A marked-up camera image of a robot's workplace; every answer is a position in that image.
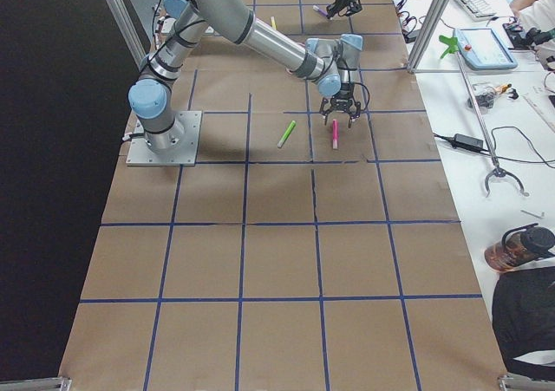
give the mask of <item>black wall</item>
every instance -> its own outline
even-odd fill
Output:
[[[137,68],[105,0],[0,0],[0,20],[0,381],[7,381],[58,374]]]

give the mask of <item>jar handle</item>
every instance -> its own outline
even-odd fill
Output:
[[[505,232],[503,234],[503,238],[501,239],[501,245],[503,245],[503,249],[505,249],[505,241],[506,241],[506,237],[509,235],[509,233],[511,232],[515,232],[515,231],[520,231],[521,229],[530,229],[533,228],[534,226],[538,226],[538,223],[535,224],[529,224],[526,226],[519,226],[518,228],[513,228],[513,229],[509,229],[507,232]]]

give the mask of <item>white shirt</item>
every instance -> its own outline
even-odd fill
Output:
[[[519,20],[526,31],[532,27],[544,32],[555,29],[555,0],[536,1],[520,11]],[[536,46],[536,49],[539,51],[540,61],[545,65],[545,59],[555,55],[555,40]]]

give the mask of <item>person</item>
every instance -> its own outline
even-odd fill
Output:
[[[544,32],[555,29],[555,0],[512,0],[509,6],[526,32],[533,27]],[[536,50],[546,65],[547,57],[555,56],[555,40],[536,46]]]

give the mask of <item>black cloth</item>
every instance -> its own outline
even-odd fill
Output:
[[[555,349],[555,267],[502,274],[493,293],[493,331],[503,362],[513,374],[555,381],[555,368],[513,358]]]

